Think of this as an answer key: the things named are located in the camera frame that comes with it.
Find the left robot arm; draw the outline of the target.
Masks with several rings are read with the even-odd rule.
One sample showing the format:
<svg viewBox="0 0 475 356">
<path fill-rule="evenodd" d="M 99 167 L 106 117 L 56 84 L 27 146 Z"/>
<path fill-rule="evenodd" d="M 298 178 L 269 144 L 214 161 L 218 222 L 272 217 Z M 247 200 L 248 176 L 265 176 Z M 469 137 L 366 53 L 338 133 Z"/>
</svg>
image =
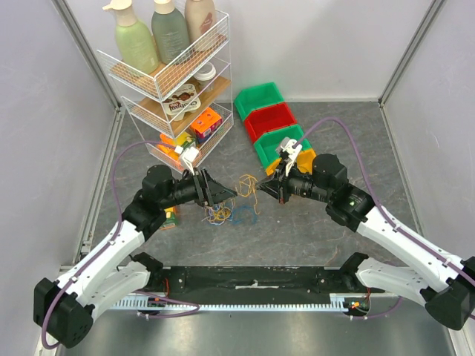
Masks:
<svg viewBox="0 0 475 356">
<path fill-rule="evenodd" d="M 175 179 L 170 167 L 148 169 L 131 203 L 119 211 L 113 230 L 87 256 L 56 280 L 43 278 L 33 291 L 33 320 L 40 326 L 46 349 L 72 348 L 96 320 L 128 294 L 163 283 L 162 263 L 141 253 L 123 269 L 117 266 L 166 221 L 166 209 L 194 202 L 213 206 L 236 197 L 206 169 L 185 171 Z"/>
</svg>

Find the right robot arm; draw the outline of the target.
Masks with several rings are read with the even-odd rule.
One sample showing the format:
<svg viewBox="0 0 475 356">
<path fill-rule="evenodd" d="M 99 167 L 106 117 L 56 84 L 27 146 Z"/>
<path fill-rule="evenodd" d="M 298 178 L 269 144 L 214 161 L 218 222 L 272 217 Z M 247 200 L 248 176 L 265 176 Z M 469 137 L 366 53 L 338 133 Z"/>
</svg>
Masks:
<svg viewBox="0 0 475 356">
<path fill-rule="evenodd" d="M 412 300 L 443 326 L 460 330 L 474 313 L 474 259 L 464 260 L 397 220 L 365 191 L 350 184 L 337 156 L 314 158 L 312 171 L 301 173 L 284 161 L 258 189 L 285 204 L 292 195 L 323 202 L 335 223 L 372 240 L 398 257 L 403 267 L 389 266 L 354 253 L 341 267 L 347 291 L 365 286 Z"/>
</svg>

